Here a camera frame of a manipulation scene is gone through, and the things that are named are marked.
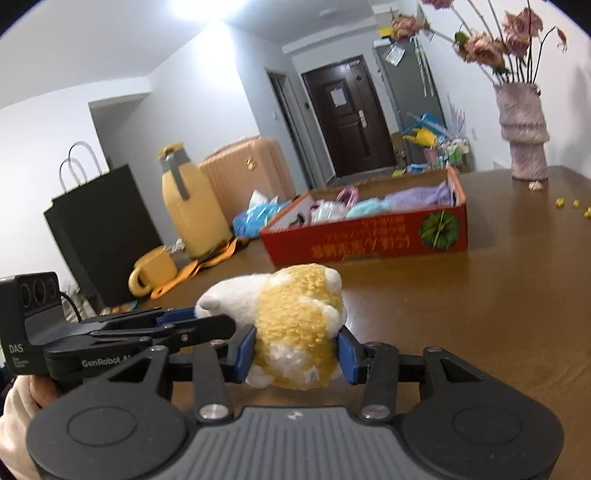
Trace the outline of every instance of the black cable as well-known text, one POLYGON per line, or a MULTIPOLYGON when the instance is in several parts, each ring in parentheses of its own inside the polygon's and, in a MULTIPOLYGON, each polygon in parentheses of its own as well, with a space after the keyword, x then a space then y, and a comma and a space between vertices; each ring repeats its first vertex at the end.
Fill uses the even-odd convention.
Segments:
POLYGON ((74 313, 76 314, 76 318, 78 319, 78 323, 82 323, 82 317, 80 316, 80 312, 78 312, 78 308, 76 308, 76 304, 74 303, 74 300, 72 300, 67 294, 63 293, 62 291, 60 291, 60 295, 62 297, 64 297, 72 306, 72 308, 74 309, 74 313))

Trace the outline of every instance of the gray refrigerator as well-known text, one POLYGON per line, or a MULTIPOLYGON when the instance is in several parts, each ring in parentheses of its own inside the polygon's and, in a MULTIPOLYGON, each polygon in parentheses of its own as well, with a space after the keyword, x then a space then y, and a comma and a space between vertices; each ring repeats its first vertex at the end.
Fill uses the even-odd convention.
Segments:
MULTIPOLYGON (((408 112, 412 112, 418 116, 422 116, 424 113, 430 113, 445 126, 441 103, 433 79, 431 79, 433 84, 432 96, 428 80, 425 78, 427 82, 427 96, 425 97, 423 81, 421 80, 421 70, 415 54, 414 44, 403 41, 397 42, 395 45, 405 50, 398 65, 394 66, 385 59, 391 49, 389 45, 374 47, 374 56, 382 72, 382 80, 384 81, 386 91, 394 107, 394 114, 400 132, 410 128, 416 121, 407 114, 408 112)), ((427 70, 425 75, 430 75, 430 71, 427 70)), ((425 163, 427 161, 423 154, 423 148, 419 145, 404 141, 404 149, 407 165, 411 163, 425 163)))

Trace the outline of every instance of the bag handle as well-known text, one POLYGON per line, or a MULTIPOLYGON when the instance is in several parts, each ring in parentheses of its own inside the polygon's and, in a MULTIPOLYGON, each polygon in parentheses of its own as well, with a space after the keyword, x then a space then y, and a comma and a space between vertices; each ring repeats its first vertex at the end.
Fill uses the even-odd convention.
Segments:
POLYGON ((76 183, 78 184, 78 186, 80 186, 82 184, 82 182, 80 182, 78 175, 76 175, 76 173, 74 172, 74 168, 72 167, 72 161, 74 161, 76 163, 76 165, 78 166, 78 168, 80 169, 80 171, 84 175, 84 183, 88 182, 88 177, 86 176, 86 172, 84 171, 84 168, 82 168, 82 165, 80 164, 79 161, 77 161, 75 158, 72 158, 72 150, 74 149, 74 147, 78 147, 78 146, 85 147, 85 149, 87 149, 88 152, 90 152, 90 156, 92 157, 92 160, 95 162, 96 169, 99 172, 99 175, 103 174, 103 171, 100 168, 99 160, 98 160, 98 158, 96 158, 95 152, 92 150, 92 147, 87 142, 80 140, 80 141, 74 143, 70 147, 70 151, 68 152, 68 158, 65 159, 63 162, 61 162, 61 165, 60 165, 60 183, 61 183, 61 188, 64 190, 64 193, 66 192, 66 184, 64 182, 64 178, 62 176, 61 169, 63 168, 63 166, 66 162, 68 163, 70 173, 72 174, 72 176, 76 180, 76 183))
POLYGON ((64 167, 64 165, 66 164, 66 162, 70 166, 70 172, 72 172, 72 176, 76 180, 76 183, 78 184, 78 186, 82 185, 82 182, 78 178, 78 175, 76 175, 76 173, 74 172, 74 169, 72 168, 72 162, 74 162, 78 166, 78 168, 82 172, 82 175, 84 175, 84 183, 86 183, 88 181, 88 177, 86 176, 86 172, 82 168, 82 165, 80 164, 80 162, 77 161, 75 158, 68 157, 63 162, 61 162, 61 165, 60 165, 60 183, 61 183, 61 188, 64 190, 64 193, 67 192, 67 189, 66 189, 66 184, 64 183, 64 177, 61 174, 61 169, 64 167))

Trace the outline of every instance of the flower vase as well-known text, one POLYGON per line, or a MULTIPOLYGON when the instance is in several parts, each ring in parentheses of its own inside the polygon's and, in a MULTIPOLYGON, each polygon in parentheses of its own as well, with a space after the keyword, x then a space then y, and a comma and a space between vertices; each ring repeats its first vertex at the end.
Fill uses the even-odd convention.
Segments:
POLYGON ((545 180, 544 143, 550 140, 537 87, 532 83, 495 85, 501 135, 511 146, 511 170, 518 180, 545 180))

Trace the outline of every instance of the orange strap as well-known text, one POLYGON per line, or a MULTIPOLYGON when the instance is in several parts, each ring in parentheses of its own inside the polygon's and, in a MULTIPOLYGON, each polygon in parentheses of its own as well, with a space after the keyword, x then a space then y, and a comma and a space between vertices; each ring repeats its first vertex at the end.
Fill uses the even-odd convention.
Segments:
POLYGON ((250 240, 251 239, 249 238, 239 236, 231 242, 222 242, 208 254, 183 267, 180 272, 178 272, 178 275, 174 280, 155 288, 152 291, 150 298, 152 300, 159 299, 177 285, 188 280, 189 278, 193 278, 195 275, 197 275, 199 270, 203 268, 214 267, 218 263, 226 261, 234 253, 236 253, 236 251, 240 251, 243 247, 247 246, 250 240))

